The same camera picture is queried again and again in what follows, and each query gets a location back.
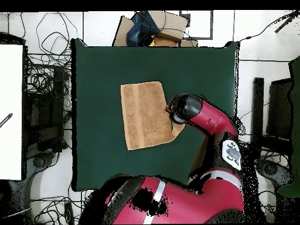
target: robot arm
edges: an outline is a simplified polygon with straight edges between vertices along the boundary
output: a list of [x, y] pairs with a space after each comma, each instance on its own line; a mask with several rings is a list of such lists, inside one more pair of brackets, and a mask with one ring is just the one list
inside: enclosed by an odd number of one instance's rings
[[169, 104], [170, 119], [177, 124], [187, 123], [206, 135], [229, 132], [237, 136], [237, 131], [224, 112], [194, 94], [177, 95]]

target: tangled wires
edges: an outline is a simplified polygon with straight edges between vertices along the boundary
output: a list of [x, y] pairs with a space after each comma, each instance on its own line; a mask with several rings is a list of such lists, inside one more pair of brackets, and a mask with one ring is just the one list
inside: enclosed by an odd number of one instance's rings
[[[61, 213], [61, 206], [65, 207], [66, 203], [70, 202], [71, 204], [75, 205], [78, 208], [81, 208], [79, 205], [77, 205], [74, 201], [71, 200], [69, 197], [55, 197], [55, 198], [61, 198], [60, 200], [52, 200], [50, 203], [42, 209], [42, 211], [36, 215], [34, 219], [35, 224], [52, 224], [52, 225], [65, 225], [65, 224], [70, 224], [71, 222], [78, 221], [79, 220], [79, 215], [76, 215], [72, 217], [73, 214], [70, 213], [69, 209], [64, 209], [64, 213]], [[43, 198], [43, 199], [35, 199], [31, 200], [30, 202], [40, 202], [40, 201], [47, 201], [49, 199], [53, 199], [53, 197], [48, 197], [48, 198]], [[42, 222], [40, 221], [41, 217], [43, 215], [46, 215], [47, 217], [50, 218], [50, 221]]]

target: white stripe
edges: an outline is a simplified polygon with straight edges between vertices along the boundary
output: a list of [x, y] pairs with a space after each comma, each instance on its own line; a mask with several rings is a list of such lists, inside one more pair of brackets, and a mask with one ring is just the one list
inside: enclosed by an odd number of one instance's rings
[[242, 189], [241, 182], [235, 176], [233, 176], [232, 174], [230, 174], [228, 172], [225, 172], [225, 171], [219, 171], [219, 170], [217, 170], [217, 171], [210, 171], [210, 172], [207, 172], [207, 173], [203, 174], [201, 176], [201, 178], [203, 178], [205, 175], [207, 175], [209, 173], [211, 173], [210, 179], [216, 179], [217, 177], [220, 177], [220, 178], [222, 178], [224, 180], [227, 180], [230, 183], [234, 184], [240, 190]]
[[[157, 190], [154, 194], [153, 200], [155, 200], [157, 202], [161, 201], [163, 190], [165, 190], [165, 186], [166, 186], [166, 183], [162, 180], [159, 180], [159, 184], [158, 184]], [[153, 218], [154, 218], [154, 216], [150, 216], [149, 213], [147, 213], [143, 224], [151, 224], [153, 221]]]

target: black border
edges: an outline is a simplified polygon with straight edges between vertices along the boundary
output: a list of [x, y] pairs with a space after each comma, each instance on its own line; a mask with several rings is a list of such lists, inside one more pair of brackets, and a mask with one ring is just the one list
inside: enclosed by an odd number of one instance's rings
[[71, 102], [72, 102], [72, 191], [77, 192], [77, 101], [76, 101], [76, 40], [71, 39]]

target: table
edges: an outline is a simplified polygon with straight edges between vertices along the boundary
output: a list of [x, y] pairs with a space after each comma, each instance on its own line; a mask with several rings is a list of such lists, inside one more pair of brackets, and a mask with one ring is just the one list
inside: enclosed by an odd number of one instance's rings
[[233, 116], [237, 45], [86, 47], [72, 40], [72, 189], [99, 189], [118, 173], [186, 183], [202, 133], [186, 127], [170, 144], [127, 151], [120, 85], [160, 81], [167, 101], [178, 93], [203, 94]]

